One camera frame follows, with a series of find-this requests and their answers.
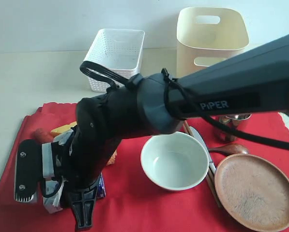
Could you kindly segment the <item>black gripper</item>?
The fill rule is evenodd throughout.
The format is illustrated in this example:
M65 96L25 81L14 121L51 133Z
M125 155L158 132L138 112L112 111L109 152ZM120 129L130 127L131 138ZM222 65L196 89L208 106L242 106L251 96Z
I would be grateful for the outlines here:
M95 129L70 128L54 142L62 146L62 176L67 180L63 205L72 209L76 229L90 229L96 199L102 191L103 134Z

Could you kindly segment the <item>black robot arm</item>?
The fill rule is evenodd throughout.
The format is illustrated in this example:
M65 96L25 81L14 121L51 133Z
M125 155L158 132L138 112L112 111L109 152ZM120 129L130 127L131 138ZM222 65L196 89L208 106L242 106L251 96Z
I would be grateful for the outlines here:
M213 120L218 115L289 111L289 35L182 78L163 69L126 79L91 61L84 61L80 70L110 88L77 104L77 125L61 155L59 174L67 180L64 202L72 209L76 231L92 227L100 173L123 139L171 134L187 118L201 117L239 138L289 150L287 142Z

